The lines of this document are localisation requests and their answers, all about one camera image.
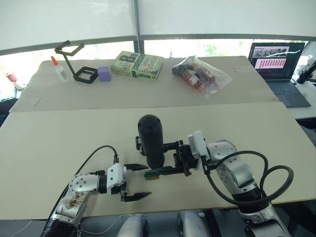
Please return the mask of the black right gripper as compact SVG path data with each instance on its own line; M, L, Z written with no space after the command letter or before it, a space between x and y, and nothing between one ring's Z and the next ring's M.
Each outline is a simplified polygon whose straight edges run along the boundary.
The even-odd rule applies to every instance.
M185 176L190 176L192 174L190 170L197 167L198 160L193 156L190 146L183 145L182 140L163 144L164 152L171 150L176 150L176 153L173 154L175 167L163 166L148 170L147 176L171 175L179 173L184 173Z

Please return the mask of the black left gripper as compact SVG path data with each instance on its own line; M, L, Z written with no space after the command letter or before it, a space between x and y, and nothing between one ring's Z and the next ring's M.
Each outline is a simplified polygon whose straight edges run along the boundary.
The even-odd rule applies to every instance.
M124 166L126 167L127 170L132 170L132 171L139 171L139 170L148 169L147 166L142 165L142 164L136 164L136 163L125 164ZM151 192L140 192L140 193L135 193L131 196L128 196L127 192L126 192L126 186L127 186L126 182L124 182L123 184L121 184L119 186L118 185L113 186L111 188L111 194L112 195L120 194L122 202L138 201L138 200L141 200L141 199L143 199L151 194Z

